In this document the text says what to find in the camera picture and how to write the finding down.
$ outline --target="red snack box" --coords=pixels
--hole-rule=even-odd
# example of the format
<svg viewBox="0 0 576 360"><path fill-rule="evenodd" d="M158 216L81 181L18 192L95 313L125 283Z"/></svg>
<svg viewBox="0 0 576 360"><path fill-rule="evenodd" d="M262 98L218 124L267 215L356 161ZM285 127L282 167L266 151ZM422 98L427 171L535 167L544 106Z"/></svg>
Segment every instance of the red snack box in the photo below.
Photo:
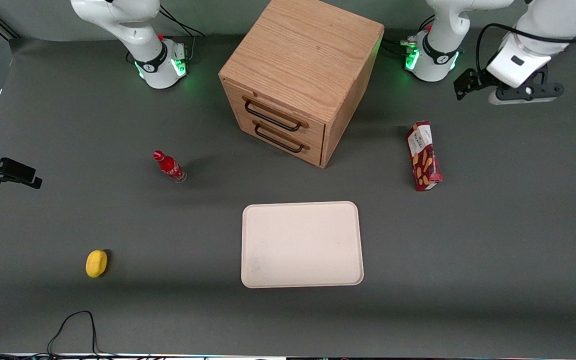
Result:
<svg viewBox="0 0 576 360"><path fill-rule="evenodd" d="M441 182L442 171L433 148L433 135L428 121L417 121L407 133L416 191L429 191Z"/></svg>

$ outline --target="wood grain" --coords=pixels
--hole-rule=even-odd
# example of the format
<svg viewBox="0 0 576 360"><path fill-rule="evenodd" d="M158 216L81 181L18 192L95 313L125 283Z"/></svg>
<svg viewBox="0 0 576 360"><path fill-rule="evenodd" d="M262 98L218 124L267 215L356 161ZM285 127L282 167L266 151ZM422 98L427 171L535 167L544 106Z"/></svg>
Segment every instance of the wood grain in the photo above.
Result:
<svg viewBox="0 0 576 360"><path fill-rule="evenodd" d="M275 140L307 146L297 157L326 167L366 92L383 34L380 23L318 0L272 0L219 72L239 127L259 137L260 124ZM283 125L303 126L282 129L247 112L246 100Z"/></svg>
<svg viewBox="0 0 576 360"><path fill-rule="evenodd" d="M219 74L329 123L383 30L318 0L272 0Z"/></svg>

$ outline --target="gray wall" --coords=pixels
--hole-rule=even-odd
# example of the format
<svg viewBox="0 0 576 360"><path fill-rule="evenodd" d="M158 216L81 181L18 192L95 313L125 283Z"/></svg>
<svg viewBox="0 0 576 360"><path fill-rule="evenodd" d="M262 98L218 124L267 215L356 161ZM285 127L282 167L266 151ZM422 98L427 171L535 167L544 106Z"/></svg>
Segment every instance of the gray wall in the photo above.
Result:
<svg viewBox="0 0 576 360"><path fill-rule="evenodd" d="M432 14L423 0L325 0L384 24L387 28L412 29ZM161 0L176 18L206 34L244 34L252 27L268 0ZM492 21L512 25L526 11L523 0L506 9L477 11L470 15L473 27ZM25 37L50 41L112 39L99 27L84 22L73 12L70 0L0 0L0 17ZM163 16L151 21L157 32L180 35L180 29Z"/></svg>

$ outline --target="bottle cap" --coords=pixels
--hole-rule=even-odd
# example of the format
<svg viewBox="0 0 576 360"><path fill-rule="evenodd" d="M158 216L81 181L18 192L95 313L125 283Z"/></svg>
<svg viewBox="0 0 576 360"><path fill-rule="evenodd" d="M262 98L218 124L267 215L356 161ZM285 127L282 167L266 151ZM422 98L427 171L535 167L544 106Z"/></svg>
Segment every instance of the bottle cap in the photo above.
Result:
<svg viewBox="0 0 576 360"><path fill-rule="evenodd" d="M164 153L160 150L155 150L155 152L152 153L152 157L155 158L155 160L157 160L158 162L160 162L164 160L166 155L164 155Z"/></svg>

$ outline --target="drawer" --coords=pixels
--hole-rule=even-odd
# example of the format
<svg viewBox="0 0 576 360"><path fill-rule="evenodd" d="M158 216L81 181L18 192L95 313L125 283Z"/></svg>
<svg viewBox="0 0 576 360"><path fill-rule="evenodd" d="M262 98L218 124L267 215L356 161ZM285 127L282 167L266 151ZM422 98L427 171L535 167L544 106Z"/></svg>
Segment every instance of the drawer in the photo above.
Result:
<svg viewBox="0 0 576 360"><path fill-rule="evenodd" d="M325 127L279 110L238 86L223 82L239 127L268 144L319 166Z"/></svg>
<svg viewBox="0 0 576 360"><path fill-rule="evenodd" d="M317 146L313 146L306 141L300 141L276 129L272 129L261 121L251 119L245 116L242 119L241 129L261 141L275 146L287 153L295 155L314 166L320 166L322 159L322 143L319 142Z"/></svg>

